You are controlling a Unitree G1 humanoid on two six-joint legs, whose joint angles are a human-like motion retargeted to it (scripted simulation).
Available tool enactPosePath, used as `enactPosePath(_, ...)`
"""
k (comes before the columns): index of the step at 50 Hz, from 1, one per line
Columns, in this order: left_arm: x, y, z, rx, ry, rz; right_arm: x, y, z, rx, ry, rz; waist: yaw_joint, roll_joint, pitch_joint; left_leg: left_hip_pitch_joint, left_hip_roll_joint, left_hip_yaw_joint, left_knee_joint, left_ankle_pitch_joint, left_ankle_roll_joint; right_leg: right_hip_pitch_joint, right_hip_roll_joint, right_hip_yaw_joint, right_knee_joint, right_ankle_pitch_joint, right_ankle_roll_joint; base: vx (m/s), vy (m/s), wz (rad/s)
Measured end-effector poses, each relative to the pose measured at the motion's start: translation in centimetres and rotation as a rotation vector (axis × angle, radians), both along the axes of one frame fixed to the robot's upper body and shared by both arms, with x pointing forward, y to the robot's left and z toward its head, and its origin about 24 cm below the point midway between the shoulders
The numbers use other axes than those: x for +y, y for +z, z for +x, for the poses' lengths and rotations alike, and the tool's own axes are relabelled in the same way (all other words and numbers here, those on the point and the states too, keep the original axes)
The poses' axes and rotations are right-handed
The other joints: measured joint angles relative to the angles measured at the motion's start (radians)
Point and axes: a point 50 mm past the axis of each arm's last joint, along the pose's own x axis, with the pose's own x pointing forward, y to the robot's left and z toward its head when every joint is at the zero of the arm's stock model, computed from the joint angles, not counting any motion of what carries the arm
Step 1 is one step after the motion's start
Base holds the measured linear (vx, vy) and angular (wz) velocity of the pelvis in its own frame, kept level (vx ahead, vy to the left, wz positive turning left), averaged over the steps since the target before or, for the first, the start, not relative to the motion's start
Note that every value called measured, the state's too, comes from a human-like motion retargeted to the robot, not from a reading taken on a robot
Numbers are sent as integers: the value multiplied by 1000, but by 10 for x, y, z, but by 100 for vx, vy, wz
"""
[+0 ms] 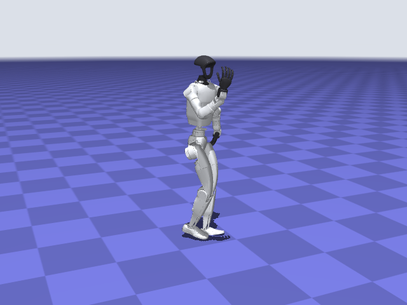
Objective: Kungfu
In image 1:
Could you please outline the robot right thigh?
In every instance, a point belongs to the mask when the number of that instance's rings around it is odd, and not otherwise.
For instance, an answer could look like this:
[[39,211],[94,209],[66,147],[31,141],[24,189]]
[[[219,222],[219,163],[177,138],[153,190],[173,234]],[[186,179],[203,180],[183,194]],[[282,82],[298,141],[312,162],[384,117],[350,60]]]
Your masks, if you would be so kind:
[[213,189],[213,174],[209,159],[203,147],[200,144],[197,144],[196,142],[192,142],[185,149],[185,154],[189,160],[197,158],[197,160],[194,162],[194,164],[196,165],[195,170],[200,182],[203,185],[198,189],[198,191],[200,189],[204,189],[205,192],[208,194],[207,199],[209,199],[211,197]]

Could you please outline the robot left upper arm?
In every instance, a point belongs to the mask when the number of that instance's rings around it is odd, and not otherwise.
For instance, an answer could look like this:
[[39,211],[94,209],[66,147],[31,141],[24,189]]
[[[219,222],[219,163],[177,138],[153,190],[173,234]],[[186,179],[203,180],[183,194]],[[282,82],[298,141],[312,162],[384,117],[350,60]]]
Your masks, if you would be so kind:
[[[216,86],[216,96],[217,96],[217,92],[218,92],[218,89],[220,88],[220,86],[218,86],[218,85],[215,85],[215,86]],[[216,109],[215,113],[213,114],[213,117],[218,117],[220,113],[221,113],[221,109],[219,107]]]

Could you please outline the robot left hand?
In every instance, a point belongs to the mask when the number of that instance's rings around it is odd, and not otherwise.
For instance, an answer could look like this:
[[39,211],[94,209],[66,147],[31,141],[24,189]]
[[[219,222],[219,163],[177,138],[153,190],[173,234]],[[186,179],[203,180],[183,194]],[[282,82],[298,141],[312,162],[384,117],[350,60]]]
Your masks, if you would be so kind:
[[212,146],[216,143],[216,140],[219,138],[219,132],[216,132],[215,134],[213,134],[213,138],[212,141],[210,142],[212,144]]

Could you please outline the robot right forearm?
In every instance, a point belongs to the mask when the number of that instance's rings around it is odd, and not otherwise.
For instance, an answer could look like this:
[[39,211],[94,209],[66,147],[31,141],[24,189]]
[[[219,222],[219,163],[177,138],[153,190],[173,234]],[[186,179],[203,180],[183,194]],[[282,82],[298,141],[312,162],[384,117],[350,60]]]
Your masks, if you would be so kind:
[[227,93],[221,91],[219,97],[216,96],[211,103],[207,104],[205,107],[198,110],[198,116],[202,118],[210,113],[211,114],[215,113],[216,109],[224,104],[226,96]]

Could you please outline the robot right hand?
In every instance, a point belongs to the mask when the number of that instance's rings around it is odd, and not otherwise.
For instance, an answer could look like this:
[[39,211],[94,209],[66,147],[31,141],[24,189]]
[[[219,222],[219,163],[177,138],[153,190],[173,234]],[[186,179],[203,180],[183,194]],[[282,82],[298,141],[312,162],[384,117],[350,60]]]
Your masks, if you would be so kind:
[[[222,68],[222,78],[221,79],[219,77],[219,73],[218,72],[216,73],[217,78],[219,80],[219,86],[220,86],[220,88],[218,89],[218,92],[217,92],[217,97],[220,96],[221,92],[228,93],[227,88],[231,85],[231,81],[233,79],[233,74],[234,74],[233,70],[231,70],[230,68],[227,68],[227,66],[225,66],[226,72],[224,75],[224,68],[223,67],[221,67],[221,68]],[[229,69],[229,71],[228,71],[228,69]],[[227,75],[228,75],[228,77],[227,77]],[[231,75],[231,77],[230,77],[230,75]]]

